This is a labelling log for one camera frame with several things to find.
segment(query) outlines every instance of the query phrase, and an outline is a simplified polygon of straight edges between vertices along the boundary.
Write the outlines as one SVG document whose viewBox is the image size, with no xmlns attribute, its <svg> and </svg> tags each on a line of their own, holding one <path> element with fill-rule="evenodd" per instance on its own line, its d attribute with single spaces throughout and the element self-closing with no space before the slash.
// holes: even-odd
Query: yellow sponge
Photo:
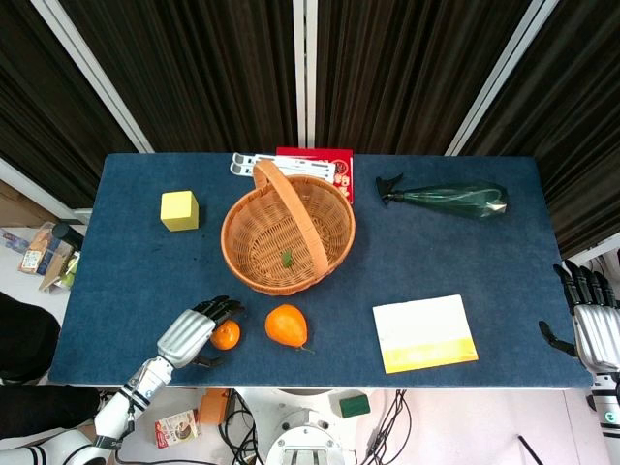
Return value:
<svg viewBox="0 0 620 465">
<path fill-rule="evenodd" d="M 196 230 L 198 228 L 198 202 L 192 191 L 162 194 L 161 218 L 162 223 L 170 231 Z"/>
</svg>

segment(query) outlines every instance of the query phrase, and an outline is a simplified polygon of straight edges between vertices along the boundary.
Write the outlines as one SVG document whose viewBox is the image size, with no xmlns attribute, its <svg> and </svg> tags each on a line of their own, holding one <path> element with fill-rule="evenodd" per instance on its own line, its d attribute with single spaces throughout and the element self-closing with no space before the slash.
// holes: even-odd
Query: book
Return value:
<svg viewBox="0 0 620 465">
<path fill-rule="evenodd" d="M 386 373 L 478 360 L 460 295 L 373 307 Z"/>
</svg>

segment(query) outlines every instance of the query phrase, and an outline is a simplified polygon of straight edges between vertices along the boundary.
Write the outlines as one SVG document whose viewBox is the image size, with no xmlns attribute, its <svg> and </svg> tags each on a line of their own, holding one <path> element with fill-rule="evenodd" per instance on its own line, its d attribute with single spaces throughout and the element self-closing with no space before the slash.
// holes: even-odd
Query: green leaf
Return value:
<svg viewBox="0 0 620 465">
<path fill-rule="evenodd" d="M 282 266 L 285 268 L 290 268 L 293 264 L 293 252 L 291 249 L 285 250 L 282 252 Z"/>
</svg>

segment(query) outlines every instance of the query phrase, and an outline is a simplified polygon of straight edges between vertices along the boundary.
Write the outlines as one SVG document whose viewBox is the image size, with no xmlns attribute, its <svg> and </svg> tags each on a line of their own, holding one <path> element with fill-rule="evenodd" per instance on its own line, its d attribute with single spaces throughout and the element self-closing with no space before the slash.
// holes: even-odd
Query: black curtain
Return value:
<svg viewBox="0 0 620 465">
<path fill-rule="evenodd" d="M 297 145 L 290 0 L 62 0 L 156 151 Z"/>
<path fill-rule="evenodd" d="M 443 154 L 528 4 L 319 2 L 317 146 Z"/>
<path fill-rule="evenodd" d="M 563 257 L 620 231 L 620 3 L 560 2 L 464 153 L 537 159 Z"/>
<path fill-rule="evenodd" d="M 106 155 L 134 150 L 30 2 L 0 2 L 0 157 L 78 208 Z"/>
</svg>

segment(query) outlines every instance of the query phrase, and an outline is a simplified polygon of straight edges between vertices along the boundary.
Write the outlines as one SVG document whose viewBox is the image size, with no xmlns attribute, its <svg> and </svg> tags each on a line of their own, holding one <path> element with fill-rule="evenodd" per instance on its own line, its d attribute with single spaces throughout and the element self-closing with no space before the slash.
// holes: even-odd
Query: snack package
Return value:
<svg viewBox="0 0 620 465">
<path fill-rule="evenodd" d="M 198 409 L 155 421 L 157 449 L 167 449 L 170 446 L 198 438 L 200 434 Z"/>
<path fill-rule="evenodd" d="M 53 223 L 44 223 L 35 234 L 28 250 L 23 254 L 23 259 L 19 264 L 18 270 L 28 274 L 41 274 L 45 276 L 47 266 L 51 261 L 54 250 L 60 241 L 52 234 Z"/>
</svg>

